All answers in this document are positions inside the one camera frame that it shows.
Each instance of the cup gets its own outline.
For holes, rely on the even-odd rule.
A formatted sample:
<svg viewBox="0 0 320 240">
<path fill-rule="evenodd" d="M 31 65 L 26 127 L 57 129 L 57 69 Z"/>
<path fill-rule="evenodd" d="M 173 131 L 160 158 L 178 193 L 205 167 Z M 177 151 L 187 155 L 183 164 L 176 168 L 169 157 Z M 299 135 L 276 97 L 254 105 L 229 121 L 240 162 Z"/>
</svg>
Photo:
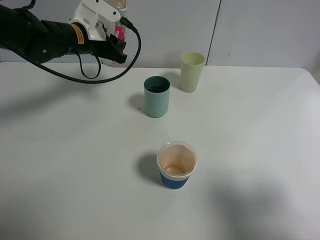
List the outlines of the cup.
<svg viewBox="0 0 320 240">
<path fill-rule="evenodd" d="M 182 141 L 165 144 L 156 158 L 161 180 L 168 189 L 182 188 L 197 165 L 197 157 L 191 146 Z"/>
<path fill-rule="evenodd" d="M 193 93 L 197 89 L 206 58 L 199 52 L 188 51 L 181 55 L 181 90 Z"/>
<path fill-rule="evenodd" d="M 152 76 L 144 82 L 146 112 L 154 118 L 165 115 L 169 108 L 170 82 L 163 76 Z"/>
</svg>

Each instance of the white table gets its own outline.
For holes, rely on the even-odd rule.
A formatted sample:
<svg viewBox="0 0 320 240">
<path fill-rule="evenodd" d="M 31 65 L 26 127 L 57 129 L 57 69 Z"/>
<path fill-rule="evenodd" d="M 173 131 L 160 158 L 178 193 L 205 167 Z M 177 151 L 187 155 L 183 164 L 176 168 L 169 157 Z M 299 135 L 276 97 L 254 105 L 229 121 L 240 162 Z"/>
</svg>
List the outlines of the white table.
<svg viewBox="0 0 320 240">
<path fill-rule="evenodd" d="M 81 77 L 78 64 L 50 68 Z M 95 74 L 95 64 L 85 65 Z M 123 69 L 104 66 L 103 78 Z M 168 113 L 143 113 L 143 82 L 171 83 Z M 318 240 L 320 86 L 300 68 L 135 68 L 83 85 L 0 64 L 0 239 Z M 170 141 L 198 159 L 169 190 L 155 163 Z"/>
</svg>

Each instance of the warning label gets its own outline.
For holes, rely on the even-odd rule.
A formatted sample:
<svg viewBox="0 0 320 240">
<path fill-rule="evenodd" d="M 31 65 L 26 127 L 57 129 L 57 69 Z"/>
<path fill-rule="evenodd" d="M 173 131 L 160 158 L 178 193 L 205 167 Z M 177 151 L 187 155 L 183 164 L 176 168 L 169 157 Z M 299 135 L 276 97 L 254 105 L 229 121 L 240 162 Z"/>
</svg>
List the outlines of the warning label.
<svg viewBox="0 0 320 240">
<path fill-rule="evenodd" d="M 84 37 L 84 34 L 82 33 L 80 27 L 78 27 L 75 24 L 71 24 L 71 26 L 75 30 L 76 36 L 78 38 L 78 44 L 85 44 L 85 37 Z"/>
</svg>

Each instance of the blue paper cup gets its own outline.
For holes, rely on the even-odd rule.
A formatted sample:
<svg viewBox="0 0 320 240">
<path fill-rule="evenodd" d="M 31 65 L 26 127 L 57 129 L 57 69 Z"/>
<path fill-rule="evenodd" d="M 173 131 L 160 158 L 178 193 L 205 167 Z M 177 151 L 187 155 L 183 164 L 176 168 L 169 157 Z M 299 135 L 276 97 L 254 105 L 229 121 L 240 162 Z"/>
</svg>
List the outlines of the blue paper cup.
<svg viewBox="0 0 320 240">
<path fill-rule="evenodd" d="M 182 188 L 197 165 L 195 151 L 188 144 L 173 141 L 165 144 L 156 158 L 161 180 L 169 189 Z"/>
<path fill-rule="evenodd" d="M 165 115 L 169 108 L 170 82 L 163 76 L 152 76 L 144 82 L 146 112 L 154 118 Z"/>
</svg>

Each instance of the light green cup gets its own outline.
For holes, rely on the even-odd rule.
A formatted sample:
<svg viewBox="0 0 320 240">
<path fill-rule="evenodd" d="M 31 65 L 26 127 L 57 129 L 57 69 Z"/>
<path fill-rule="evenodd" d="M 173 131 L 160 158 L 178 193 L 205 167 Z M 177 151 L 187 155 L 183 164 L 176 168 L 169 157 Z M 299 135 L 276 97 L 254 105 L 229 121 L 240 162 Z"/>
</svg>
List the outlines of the light green cup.
<svg viewBox="0 0 320 240">
<path fill-rule="evenodd" d="M 181 55 L 182 91 L 193 93 L 197 89 L 205 61 L 205 57 L 199 52 L 188 51 Z"/>
</svg>

